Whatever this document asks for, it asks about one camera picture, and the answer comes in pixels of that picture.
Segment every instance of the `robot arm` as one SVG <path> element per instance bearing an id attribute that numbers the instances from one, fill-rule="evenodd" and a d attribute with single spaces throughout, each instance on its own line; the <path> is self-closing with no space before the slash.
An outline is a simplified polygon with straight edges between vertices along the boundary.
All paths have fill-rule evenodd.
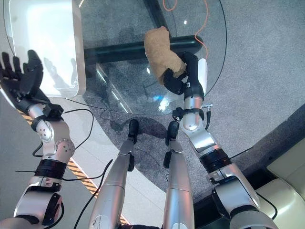
<path id="1" fill-rule="evenodd" d="M 3 53 L 5 69 L 0 69 L 0 80 L 5 97 L 33 119 L 31 127 L 43 142 L 43 157 L 17 203 L 14 217 L 0 222 L 3 229 L 44 229 L 56 223 L 60 209 L 63 211 L 57 192 L 75 150 L 69 128 L 61 117 L 63 109 L 51 104 L 39 89 L 42 64 L 34 51 L 30 50 L 28 55 L 29 62 L 21 73 L 19 59 L 14 57 L 13 71 L 8 55 Z"/>
<path id="2" fill-rule="evenodd" d="M 175 79 L 170 70 L 167 70 L 164 74 L 164 85 L 173 93 L 184 93 L 184 108 L 173 111 L 173 118 L 182 122 L 181 130 L 190 139 L 201 164 L 208 172 L 209 181 L 215 185 L 212 196 L 219 213 L 231 219 L 230 227 L 234 229 L 251 226 L 276 229 L 272 220 L 259 212 L 258 195 L 248 180 L 203 126 L 206 61 L 200 60 L 201 65 L 198 66 L 195 55 L 183 53 L 180 57 L 186 63 L 186 73 Z M 186 76 L 187 82 L 183 83 L 182 78 Z"/>

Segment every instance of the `round glass tabletop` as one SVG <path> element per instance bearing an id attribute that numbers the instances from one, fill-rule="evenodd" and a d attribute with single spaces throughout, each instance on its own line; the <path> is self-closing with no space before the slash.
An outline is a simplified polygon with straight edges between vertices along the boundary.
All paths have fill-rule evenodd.
<path id="1" fill-rule="evenodd" d="M 175 1 L 165 4 L 169 9 Z M 183 106 L 183 95 L 169 92 L 153 76 L 144 54 L 144 34 L 163 25 L 170 32 L 171 44 L 182 39 L 184 51 L 205 57 L 201 45 L 194 50 L 194 43 L 199 44 L 193 37 L 206 17 L 203 0 L 178 1 L 172 11 L 165 10 L 162 0 L 107 0 L 102 7 L 91 0 L 82 3 L 81 16 L 87 82 L 83 97 L 88 105 L 144 115 L 165 115 Z M 208 93 L 218 80 L 226 49 L 219 1 L 209 2 L 208 20 L 199 37 L 208 49 Z"/>

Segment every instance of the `hazard tape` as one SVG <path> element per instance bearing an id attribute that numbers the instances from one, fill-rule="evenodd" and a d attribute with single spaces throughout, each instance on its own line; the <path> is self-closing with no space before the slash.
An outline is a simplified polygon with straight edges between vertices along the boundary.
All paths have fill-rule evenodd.
<path id="1" fill-rule="evenodd" d="M 89 178 L 87 174 L 82 170 L 82 168 L 74 161 L 73 158 L 70 158 L 70 161 L 67 164 L 67 167 L 77 178 Z M 88 189 L 88 191 L 93 194 L 98 188 L 91 179 L 80 180 L 80 182 Z M 127 219 L 121 214 L 120 221 L 122 224 L 129 224 Z"/>

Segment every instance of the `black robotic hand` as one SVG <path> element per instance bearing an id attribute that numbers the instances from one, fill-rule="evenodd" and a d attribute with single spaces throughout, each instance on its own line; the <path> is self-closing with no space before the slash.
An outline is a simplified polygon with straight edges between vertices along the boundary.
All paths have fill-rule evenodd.
<path id="1" fill-rule="evenodd" d="M 29 106 L 37 103 L 50 103 L 48 97 L 39 88 L 42 82 L 43 67 L 34 50 L 28 51 L 29 61 L 23 64 L 21 72 L 19 58 L 13 57 L 15 71 L 10 65 L 10 57 L 2 53 L 3 68 L 0 64 L 1 86 L 14 106 L 28 114 Z"/>
<path id="2" fill-rule="evenodd" d="M 167 69 L 164 73 L 164 86 L 175 94 L 183 94 L 184 98 L 198 94 L 204 96 L 201 84 L 198 81 L 198 58 L 190 52 L 178 54 L 183 62 L 186 63 L 186 70 L 178 78 L 173 77 L 173 71 Z M 182 79 L 187 76 L 187 82 L 183 83 Z"/>

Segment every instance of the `beige sponge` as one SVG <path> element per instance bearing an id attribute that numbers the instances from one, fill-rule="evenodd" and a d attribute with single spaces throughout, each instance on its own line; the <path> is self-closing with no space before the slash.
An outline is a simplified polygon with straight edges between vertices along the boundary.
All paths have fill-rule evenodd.
<path id="1" fill-rule="evenodd" d="M 169 32 L 164 26 L 145 33 L 144 47 L 152 72 L 160 84 L 164 84 L 163 74 L 166 69 L 170 68 L 174 77 L 185 71 L 185 63 L 170 49 Z"/>

